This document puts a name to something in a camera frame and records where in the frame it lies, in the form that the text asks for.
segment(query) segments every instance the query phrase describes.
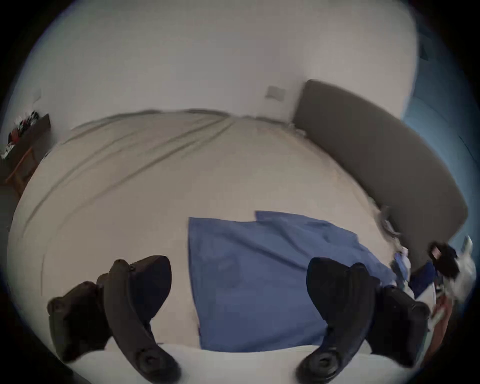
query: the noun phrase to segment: bed wrinkle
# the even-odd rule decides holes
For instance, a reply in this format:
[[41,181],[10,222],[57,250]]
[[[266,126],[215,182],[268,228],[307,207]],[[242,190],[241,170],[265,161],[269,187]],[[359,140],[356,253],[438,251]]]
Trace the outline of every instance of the bed wrinkle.
[[[199,122],[201,122],[202,120],[204,120],[205,118],[209,118],[209,116],[206,116],[206,117],[203,117],[203,118],[200,118],[198,120],[195,120],[192,122],[192,124],[197,124]],[[140,132],[143,132],[143,131],[147,131],[147,130],[152,130],[153,128],[152,127],[146,127],[145,129],[140,129]],[[197,129],[194,129],[194,130],[190,130],[190,131],[187,131],[185,132],[185,136],[188,136],[188,134],[190,133],[193,133],[193,131],[195,131]],[[122,139],[126,139],[127,137],[131,137],[131,136],[137,136],[139,132],[133,132],[132,134],[127,134],[127,135],[124,135],[122,137]],[[178,138],[180,137],[181,135],[178,135],[178,136],[175,136],[173,138],[170,138],[166,141],[162,141],[158,146],[157,146],[157,149],[159,148],[162,148],[170,143],[173,143],[174,141],[178,140]],[[72,182],[73,180],[75,180],[76,178],[80,177],[82,174],[84,174],[86,171],[96,167],[96,166],[99,166],[101,165],[102,163],[104,163],[106,160],[112,158],[113,156],[123,152],[124,150],[128,150],[128,149],[133,149],[135,147],[137,147],[138,145],[140,144],[144,144],[144,143],[147,143],[147,142],[151,142],[152,140],[156,139],[155,137],[151,137],[151,136],[147,136],[141,140],[137,140],[136,142],[132,143],[132,144],[127,144],[125,146],[123,146],[122,148],[119,148],[105,156],[103,156],[102,158],[96,160],[95,162],[93,162],[92,164],[88,165],[87,167],[83,168],[82,170],[80,170],[76,175],[74,175],[72,178],[70,178],[69,180],[67,180],[63,185],[66,186],[68,185],[70,182]]]
[[223,128],[220,131],[218,131],[217,133],[215,133],[214,135],[212,135],[210,137],[207,137],[205,140],[200,141],[200,143],[197,146],[195,146],[191,151],[185,153],[182,156],[182,158],[186,158],[186,157],[190,156],[191,154],[199,151],[200,149],[202,149],[206,145],[209,145],[211,142],[213,142],[215,139],[217,139],[219,136],[221,136],[224,132],[226,132],[233,124],[235,124],[235,122],[230,123],[225,128]]
[[[204,116],[204,117],[202,117],[202,118],[200,118],[200,119],[198,119],[198,120],[195,120],[195,121],[192,122],[192,123],[197,123],[197,122],[203,120],[204,118],[206,118],[206,117]],[[152,150],[159,149],[159,148],[161,148],[161,147],[163,147],[163,146],[165,146],[165,145],[168,145],[168,144],[170,144],[170,143],[173,143],[173,142],[175,142],[175,141],[177,141],[177,140],[179,140],[179,139],[188,137],[189,135],[191,135],[191,134],[193,134],[193,133],[196,133],[196,132],[202,131],[202,130],[204,130],[204,129],[206,129],[206,128],[209,128],[209,127],[215,125],[216,123],[218,123],[218,122],[220,122],[220,121],[222,121],[222,120],[225,120],[225,119],[226,119],[226,118],[222,117],[222,118],[220,118],[220,119],[218,119],[218,120],[216,120],[216,121],[208,122],[208,123],[205,124],[205,125],[202,125],[202,126],[200,126],[200,127],[198,127],[198,128],[189,130],[189,131],[187,131],[187,132],[185,132],[185,133],[182,133],[182,134],[180,134],[180,135],[178,135],[178,136],[175,136],[175,137],[173,137],[173,138],[171,138],[171,139],[168,139],[167,141],[164,141],[164,142],[162,142],[162,143],[160,143],[160,144],[158,144],[158,145],[156,145],[156,146],[154,146],[154,147],[152,147],[152,148],[149,148],[149,149],[148,149],[147,151],[145,151],[144,153],[152,152]],[[141,128],[140,131],[146,131],[146,130],[148,130],[148,129],[151,129],[151,127]],[[89,161],[91,161],[91,158],[92,158],[93,156],[96,156],[96,155],[98,155],[99,153],[105,151],[106,149],[108,149],[109,147],[111,147],[113,144],[115,144],[115,143],[117,143],[117,142],[120,142],[120,141],[124,140],[124,139],[127,138],[127,137],[131,137],[131,136],[137,135],[138,133],[139,133],[138,131],[134,131],[134,132],[125,134],[125,135],[123,135],[123,136],[121,136],[121,137],[119,137],[119,138],[116,138],[116,139],[112,140],[111,142],[109,142],[109,143],[101,146],[99,149],[95,150],[93,153],[89,154],[89,156],[87,156],[86,158],[84,158],[80,163],[76,164],[72,169],[70,169],[67,173],[65,173],[60,179],[58,179],[58,180],[50,187],[50,189],[47,191],[47,193],[45,194],[45,196],[40,199],[40,201],[38,202],[38,204],[37,204],[37,205],[33,208],[33,210],[30,212],[27,220],[25,221],[24,227],[23,227],[23,229],[22,229],[22,231],[21,231],[21,235],[20,235],[20,237],[19,237],[19,240],[21,240],[21,239],[24,237],[24,234],[25,234],[25,232],[26,232],[26,230],[27,230],[30,222],[32,221],[33,217],[34,217],[35,214],[38,212],[38,210],[41,208],[41,206],[44,204],[44,202],[45,202],[45,201],[50,197],[50,195],[51,195],[57,188],[59,188],[59,187],[62,185],[62,183],[63,183],[68,177],[70,177],[78,168],[80,168],[80,167],[83,166],[84,164],[86,164],[86,163],[88,163]]]
[[[105,196],[107,193],[117,189],[118,187],[120,187],[122,184],[126,183],[127,181],[133,179],[134,177],[138,176],[139,174],[141,174],[142,172],[145,172],[147,169],[153,167],[154,165],[160,163],[161,161],[163,160],[166,160],[168,159],[169,157],[172,157],[174,154],[182,151],[183,149],[185,148],[188,148],[189,146],[195,144],[197,141],[191,141],[191,142],[188,142],[184,145],[181,145],[180,147],[178,148],[175,148],[173,150],[171,150],[170,152],[167,152],[166,154],[162,155],[162,156],[159,156],[159,157],[156,157],[154,160],[148,162],[147,164],[143,165],[142,167],[140,167],[139,169],[137,169],[135,172],[131,172],[130,174],[128,174],[127,176],[125,176],[124,178],[120,179],[119,181],[109,185],[108,187],[106,187],[104,190],[94,194],[92,197],[88,198],[85,202],[81,203],[78,207],[76,207],[73,211],[70,211],[66,216],[65,218],[62,220],[62,222],[57,226],[57,228],[55,229],[54,233],[52,234],[52,236],[50,236],[50,238],[48,239],[47,241],[47,246],[46,246],[46,250],[45,252],[42,254],[42,265],[43,263],[45,262],[45,255],[47,254],[48,252],[48,248],[49,248],[49,245],[51,243],[51,241],[53,240],[53,238],[55,237],[55,235],[57,234],[58,230],[60,228],[62,228],[63,226],[65,226],[69,221],[70,219],[76,214],[78,213],[80,210],[84,209],[85,207],[89,206],[90,204],[92,204],[95,200]],[[42,295],[42,292],[43,292],[43,268],[41,270],[41,277],[40,277],[40,295]]]
[[157,150],[158,148],[161,148],[161,147],[164,146],[165,144],[174,143],[175,141],[180,140],[180,139],[184,139],[185,137],[188,137],[188,136],[190,136],[190,135],[193,134],[193,133],[197,133],[197,132],[201,132],[201,131],[203,131],[203,130],[206,130],[207,128],[210,128],[210,127],[214,126],[215,124],[220,123],[220,122],[222,122],[222,121],[224,121],[224,120],[226,120],[226,119],[229,119],[229,116],[227,116],[227,117],[221,117],[220,119],[215,120],[215,121],[208,122],[207,124],[202,125],[201,127],[194,128],[194,129],[189,130],[189,131],[187,131],[187,132],[184,132],[184,133],[182,133],[182,134],[180,134],[180,135],[178,135],[178,136],[172,137],[171,139],[168,139],[166,142],[162,142],[162,143],[160,143],[160,144],[158,144],[158,145],[154,145],[153,147],[147,149],[147,150],[145,151],[145,153],[153,152],[153,151]]

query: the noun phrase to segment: gray headboard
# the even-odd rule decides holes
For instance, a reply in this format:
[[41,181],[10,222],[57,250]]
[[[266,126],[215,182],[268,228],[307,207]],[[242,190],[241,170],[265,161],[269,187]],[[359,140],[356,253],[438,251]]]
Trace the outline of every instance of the gray headboard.
[[409,248],[412,269],[427,246],[448,242],[467,219],[463,196],[444,163],[402,121],[348,91],[309,80],[293,120],[379,205]]

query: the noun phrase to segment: white blanket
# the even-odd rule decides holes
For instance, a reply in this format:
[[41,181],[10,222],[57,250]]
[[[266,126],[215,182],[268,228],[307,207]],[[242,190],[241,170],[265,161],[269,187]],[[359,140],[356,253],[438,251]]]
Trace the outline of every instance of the white blanket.
[[157,342],[198,348],[188,217],[247,221],[255,210],[328,220],[357,233],[382,263],[392,260],[394,246],[363,189],[284,126],[208,114],[134,115],[73,130],[40,163],[10,231],[14,302],[53,350],[49,299],[95,282],[116,259],[163,254],[172,289],[152,332]]

